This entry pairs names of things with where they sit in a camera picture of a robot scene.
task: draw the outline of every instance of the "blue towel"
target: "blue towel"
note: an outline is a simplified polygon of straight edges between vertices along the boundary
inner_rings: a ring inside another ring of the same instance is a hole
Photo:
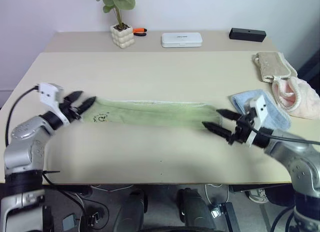
[[[263,123],[263,127],[270,129],[287,130],[291,127],[291,120],[285,110],[278,108],[269,92],[262,89],[251,90],[231,96],[231,102],[239,113],[245,114],[244,105],[246,101],[257,95],[263,95],[268,110],[268,116]]]

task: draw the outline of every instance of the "white flower pot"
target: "white flower pot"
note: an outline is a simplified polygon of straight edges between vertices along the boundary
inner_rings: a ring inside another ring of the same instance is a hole
[[[113,25],[110,27],[111,36],[113,39],[113,42],[119,46],[120,48],[124,49],[135,43],[134,41],[134,34],[133,29],[131,26],[129,28],[119,32],[117,29],[114,28]]]

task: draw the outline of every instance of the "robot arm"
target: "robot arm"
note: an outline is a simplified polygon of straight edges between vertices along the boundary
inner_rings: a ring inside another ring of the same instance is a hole
[[[223,117],[236,121],[235,133],[210,122],[203,122],[204,126],[224,137],[230,145],[235,141],[256,145],[280,162],[288,170],[296,191],[293,211],[297,231],[320,231],[320,153],[301,137],[261,127],[267,113],[263,96],[248,102],[245,115],[226,109],[217,111]]]
[[[62,88],[40,84],[41,101],[51,111],[18,125],[11,133],[11,143],[4,151],[5,192],[1,200],[0,230],[52,231],[51,211],[42,206],[45,191],[42,187],[45,146],[61,126],[67,126],[86,111],[95,97],[72,107],[82,91],[64,97],[59,103]]]

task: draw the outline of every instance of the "logo on towel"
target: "logo on towel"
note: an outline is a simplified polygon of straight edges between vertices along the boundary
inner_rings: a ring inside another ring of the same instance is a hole
[[[95,115],[93,118],[93,121],[95,123],[99,123],[99,122],[108,122],[108,114],[109,112],[106,113],[99,113],[98,115]]]

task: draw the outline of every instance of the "potted plant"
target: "potted plant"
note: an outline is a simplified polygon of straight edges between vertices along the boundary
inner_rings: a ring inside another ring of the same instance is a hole
[[[126,48],[133,44],[134,34],[131,26],[123,23],[122,10],[132,10],[136,5],[136,0],[102,0],[104,3],[103,12],[108,13],[113,10],[118,24],[110,27],[113,42],[121,48]]]

